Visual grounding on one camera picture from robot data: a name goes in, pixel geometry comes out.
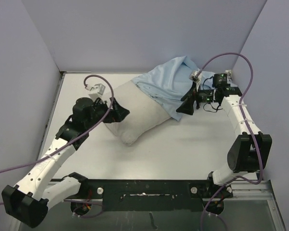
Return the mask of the white pillow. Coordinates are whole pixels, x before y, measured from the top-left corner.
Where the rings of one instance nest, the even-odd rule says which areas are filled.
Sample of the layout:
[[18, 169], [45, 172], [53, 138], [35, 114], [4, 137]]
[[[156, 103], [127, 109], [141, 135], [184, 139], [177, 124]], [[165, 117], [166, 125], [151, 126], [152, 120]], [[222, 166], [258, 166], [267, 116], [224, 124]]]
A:
[[132, 145], [143, 133], [170, 119], [161, 105], [143, 93], [132, 81], [114, 89], [119, 105], [130, 113], [122, 122], [105, 124], [125, 145]]

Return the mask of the light blue pillowcase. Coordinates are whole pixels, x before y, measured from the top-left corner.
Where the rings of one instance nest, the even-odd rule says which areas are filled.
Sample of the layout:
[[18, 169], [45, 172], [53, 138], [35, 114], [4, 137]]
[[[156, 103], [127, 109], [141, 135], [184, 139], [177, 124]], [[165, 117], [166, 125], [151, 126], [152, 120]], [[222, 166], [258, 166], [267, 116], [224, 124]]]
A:
[[176, 109], [181, 98], [192, 87], [189, 79], [199, 68], [187, 56], [173, 58], [156, 66], [151, 71], [132, 79], [133, 84], [149, 98], [157, 102], [173, 119], [180, 121], [181, 113]]

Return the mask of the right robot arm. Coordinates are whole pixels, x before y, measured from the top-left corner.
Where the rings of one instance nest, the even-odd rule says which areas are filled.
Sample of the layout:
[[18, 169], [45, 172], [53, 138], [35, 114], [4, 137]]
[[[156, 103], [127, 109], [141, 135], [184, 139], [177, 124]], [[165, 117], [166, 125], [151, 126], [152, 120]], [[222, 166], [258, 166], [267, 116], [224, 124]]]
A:
[[255, 125], [239, 87], [231, 86], [227, 74], [215, 74], [211, 77], [212, 89], [203, 88], [204, 81], [198, 71], [192, 72], [190, 90], [181, 98], [182, 104], [177, 108], [178, 113], [193, 115], [201, 103], [217, 103], [229, 118], [236, 139], [227, 154], [226, 163], [212, 173], [212, 180], [205, 184], [205, 192], [211, 197], [222, 191], [222, 185], [232, 179], [248, 173], [264, 170], [272, 146], [272, 137]]

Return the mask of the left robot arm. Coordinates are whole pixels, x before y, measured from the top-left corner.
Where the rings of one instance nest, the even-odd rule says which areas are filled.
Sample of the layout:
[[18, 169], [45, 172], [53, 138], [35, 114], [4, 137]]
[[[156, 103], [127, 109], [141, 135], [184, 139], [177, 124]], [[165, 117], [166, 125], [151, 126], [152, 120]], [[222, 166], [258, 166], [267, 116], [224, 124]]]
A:
[[108, 106], [101, 98], [79, 98], [72, 114], [58, 130], [48, 151], [33, 168], [14, 186], [7, 185], [1, 192], [3, 205], [8, 215], [31, 228], [45, 219], [48, 211], [71, 195], [82, 198], [89, 186], [86, 177], [71, 173], [58, 185], [48, 187], [49, 182], [63, 163], [74, 154], [88, 138], [91, 128], [99, 123], [123, 121], [129, 110], [110, 99]]

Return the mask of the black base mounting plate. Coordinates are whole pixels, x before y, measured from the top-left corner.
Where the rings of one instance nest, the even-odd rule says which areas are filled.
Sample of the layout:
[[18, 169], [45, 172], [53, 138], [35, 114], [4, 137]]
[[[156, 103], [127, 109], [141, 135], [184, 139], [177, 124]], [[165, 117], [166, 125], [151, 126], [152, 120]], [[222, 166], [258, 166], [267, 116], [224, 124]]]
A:
[[105, 211], [202, 211], [210, 198], [233, 198], [210, 180], [86, 180], [69, 199], [101, 200]]

